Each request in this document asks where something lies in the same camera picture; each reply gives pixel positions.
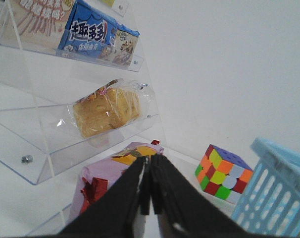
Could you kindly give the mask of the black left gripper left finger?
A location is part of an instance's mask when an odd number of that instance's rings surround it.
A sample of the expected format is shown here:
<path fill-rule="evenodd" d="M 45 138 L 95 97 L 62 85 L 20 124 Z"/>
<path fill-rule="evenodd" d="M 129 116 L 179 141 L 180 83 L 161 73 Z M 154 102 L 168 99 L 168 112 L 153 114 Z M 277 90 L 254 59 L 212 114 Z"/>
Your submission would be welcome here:
<path fill-rule="evenodd" d="M 60 236 L 143 236 L 150 213 L 150 159 L 139 157 L 106 192 Z"/>

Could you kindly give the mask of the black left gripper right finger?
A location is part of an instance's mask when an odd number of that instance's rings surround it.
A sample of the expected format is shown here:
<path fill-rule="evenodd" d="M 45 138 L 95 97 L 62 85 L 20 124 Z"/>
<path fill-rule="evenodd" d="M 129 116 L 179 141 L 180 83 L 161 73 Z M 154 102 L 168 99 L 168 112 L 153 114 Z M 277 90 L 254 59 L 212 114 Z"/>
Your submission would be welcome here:
<path fill-rule="evenodd" d="M 151 198 L 162 236 L 246 236 L 164 156 L 150 159 Z"/>

